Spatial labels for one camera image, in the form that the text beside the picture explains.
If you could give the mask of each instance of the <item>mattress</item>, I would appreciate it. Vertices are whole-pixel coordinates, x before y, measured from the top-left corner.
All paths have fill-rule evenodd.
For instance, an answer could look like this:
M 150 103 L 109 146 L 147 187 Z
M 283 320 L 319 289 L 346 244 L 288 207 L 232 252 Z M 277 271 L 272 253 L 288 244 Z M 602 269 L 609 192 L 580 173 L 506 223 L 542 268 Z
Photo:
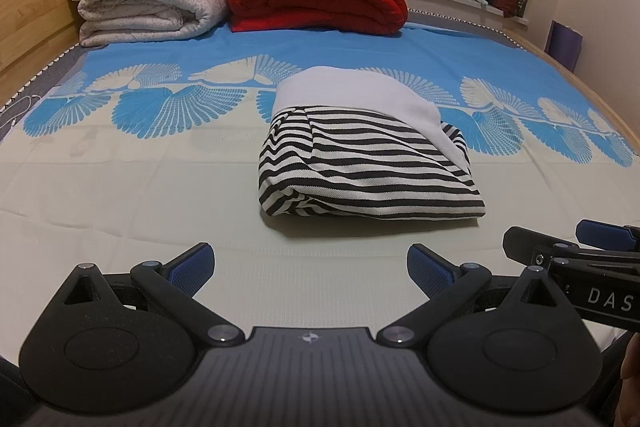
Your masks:
M 466 138 L 486 215 L 430 223 L 261 212 L 257 159 L 275 88 L 319 65 L 388 74 L 435 102 Z M 121 273 L 207 241 L 216 270 L 195 298 L 246 333 L 375 334 L 426 300 L 407 274 L 412 243 L 517 275 L 523 267 L 500 247 L 513 225 L 575 240 L 583 218 L 639 224 L 638 158 L 597 109 L 534 55 L 446 28 L 407 25 L 381 38 L 222 26 L 189 41 L 112 44 L 81 55 L 12 122 L 0 144 L 0 353 L 14 362 L 82 262 Z M 600 346 L 616 334 L 590 329 Z

